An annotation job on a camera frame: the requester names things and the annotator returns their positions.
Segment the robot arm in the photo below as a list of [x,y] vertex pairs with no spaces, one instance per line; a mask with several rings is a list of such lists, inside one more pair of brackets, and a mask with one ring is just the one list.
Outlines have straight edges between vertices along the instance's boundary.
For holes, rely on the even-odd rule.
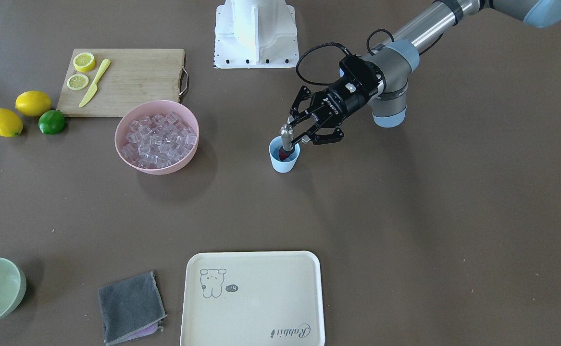
[[291,153],[297,144],[332,144],[344,138],[340,125],[359,109],[370,105],[375,124],[383,128],[399,125],[406,114],[408,77],[420,57],[456,26],[463,17],[493,9],[526,25],[551,26],[561,20],[561,0],[435,0],[412,21],[388,39],[367,47],[364,56],[353,54],[335,42],[344,57],[340,78],[324,89],[300,88],[282,126],[282,150]]

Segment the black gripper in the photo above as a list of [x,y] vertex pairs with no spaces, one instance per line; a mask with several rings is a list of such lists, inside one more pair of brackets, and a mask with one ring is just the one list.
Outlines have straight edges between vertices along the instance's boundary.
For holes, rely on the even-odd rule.
[[305,138],[314,145],[333,144],[344,138],[340,125],[373,98],[351,92],[348,82],[346,77],[340,77],[327,88],[315,92],[307,86],[299,88],[289,110],[287,124],[295,127],[305,120],[313,120],[314,124],[295,136],[294,146],[300,141],[305,142]]

